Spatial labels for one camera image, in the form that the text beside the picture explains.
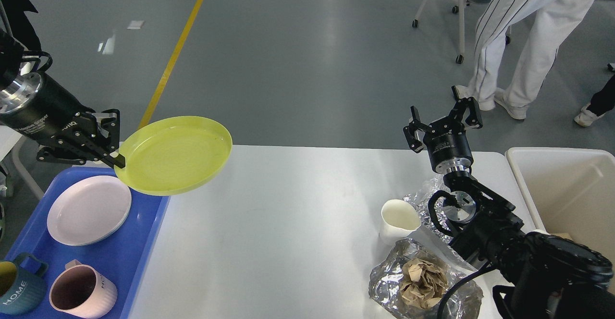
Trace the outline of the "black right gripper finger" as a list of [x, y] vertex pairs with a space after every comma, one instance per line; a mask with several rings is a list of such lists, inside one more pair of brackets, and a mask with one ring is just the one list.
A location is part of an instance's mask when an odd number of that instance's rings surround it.
[[464, 96], [455, 86], [452, 86], [452, 93], [455, 104], [447, 118], [455, 122], [461, 129], [483, 128], [483, 119], [476, 99], [472, 96]]
[[428, 124], [424, 124], [420, 119], [418, 109], [415, 106], [409, 107], [411, 117], [408, 120], [408, 124], [404, 127], [404, 135], [408, 147], [415, 153], [420, 153], [424, 150], [428, 150], [425, 142], [422, 141], [419, 136], [419, 132], [423, 133], [423, 137], [429, 136], [432, 133], [432, 128]]

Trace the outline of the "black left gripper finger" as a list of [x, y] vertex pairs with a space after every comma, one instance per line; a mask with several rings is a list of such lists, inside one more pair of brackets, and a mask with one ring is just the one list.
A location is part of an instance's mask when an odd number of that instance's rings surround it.
[[95, 118], [95, 136], [92, 136], [93, 153], [113, 153], [117, 151], [120, 140], [120, 111], [108, 109], [101, 112], [90, 112]]
[[87, 161], [100, 161], [110, 168], [123, 169], [126, 160], [120, 153], [93, 153], [90, 150], [94, 134], [68, 128], [54, 137], [39, 142], [37, 160], [48, 163], [84, 165]]

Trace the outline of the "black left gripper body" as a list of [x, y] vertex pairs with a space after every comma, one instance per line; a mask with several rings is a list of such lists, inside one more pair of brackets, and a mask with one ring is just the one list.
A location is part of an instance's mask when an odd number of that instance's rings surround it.
[[1, 72], [1, 124], [42, 142], [70, 128], [94, 134], [94, 110], [46, 72]]

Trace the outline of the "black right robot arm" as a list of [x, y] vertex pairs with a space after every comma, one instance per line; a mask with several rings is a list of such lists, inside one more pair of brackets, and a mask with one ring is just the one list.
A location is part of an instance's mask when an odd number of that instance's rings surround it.
[[492, 289], [504, 319], [612, 319], [612, 262], [570, 239], [521, 231], [524, 222], [514, 213], [515, 206], [471, 173], [474, 158], [466, 131], [483, 126], [478, 102], [453, 95], [450, 113], [429, 124], [411, 106], [403, 129], [409, 148], [426, 150], [432, 170], [443, 175], [445, 190], [428, 201], [435, 229], [452, 238], [449, 245], [461, 258], [480, 267], [444, 295], [437, 317], [443, 317], [448, 300], [461, 286], [498, 270], [509, 282]]

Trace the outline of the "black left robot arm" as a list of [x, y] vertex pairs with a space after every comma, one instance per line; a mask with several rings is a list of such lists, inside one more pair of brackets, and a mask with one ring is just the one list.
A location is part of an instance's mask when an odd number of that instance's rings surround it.
[[37, 159], [83, 165], [100, 161], [124, 168], [118, 152], [120, 111], [81, 104], [44, 70], [20, 73], [26, 50], [1, 33], [1, 123], [39, 145]]

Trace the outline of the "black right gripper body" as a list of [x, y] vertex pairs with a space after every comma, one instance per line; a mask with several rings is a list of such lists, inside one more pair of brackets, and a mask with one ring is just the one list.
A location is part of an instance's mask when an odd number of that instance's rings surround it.
[[436, 173], [467, 172], [474, 163], [463, 123], [431, 122], [425, 132], [425, 146]]

